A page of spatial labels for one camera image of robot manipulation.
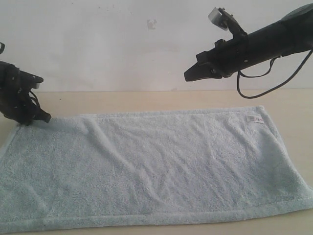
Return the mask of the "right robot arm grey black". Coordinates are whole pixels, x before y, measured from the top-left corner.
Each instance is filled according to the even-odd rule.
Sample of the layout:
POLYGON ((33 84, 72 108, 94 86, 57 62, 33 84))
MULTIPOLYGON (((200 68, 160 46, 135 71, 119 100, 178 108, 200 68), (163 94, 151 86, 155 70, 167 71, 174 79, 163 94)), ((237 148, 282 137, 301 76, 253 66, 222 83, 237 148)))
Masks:
POLYGON ((223 8, 214 8, 208 18, 215 26, 229 30, 233 38, 220 39, 210 51, 197 54, 196 64, 184 73, 187 82, 228 78, 275 57, 313 48, 312 4, 299 7, 281 20, 249 34, 223 8))

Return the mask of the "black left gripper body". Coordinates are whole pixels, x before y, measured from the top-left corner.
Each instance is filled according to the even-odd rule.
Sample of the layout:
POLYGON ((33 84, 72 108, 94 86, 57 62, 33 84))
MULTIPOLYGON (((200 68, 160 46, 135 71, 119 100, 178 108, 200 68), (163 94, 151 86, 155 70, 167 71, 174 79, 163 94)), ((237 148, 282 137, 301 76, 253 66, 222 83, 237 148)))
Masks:
POLYGON ((43 83, 42 77, 21 71, 13 64, 0 62, 0 112, 5 118, 23 125, 34 120, 34 108, 39 106, 36 95, 31 91, 35 83, 43 83))

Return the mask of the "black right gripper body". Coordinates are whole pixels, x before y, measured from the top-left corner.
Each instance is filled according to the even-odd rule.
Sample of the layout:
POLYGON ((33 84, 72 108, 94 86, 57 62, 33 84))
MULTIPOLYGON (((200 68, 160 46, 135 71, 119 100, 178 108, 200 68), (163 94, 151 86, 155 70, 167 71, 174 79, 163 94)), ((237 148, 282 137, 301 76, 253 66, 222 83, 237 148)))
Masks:
POLYGON ((218 43, 217 47, 197 54, 197 63, 209 64, 222 78, 227 78, 239 70, 244 60, 256 50, 258 43, 257 38, 250 36, 218 43))

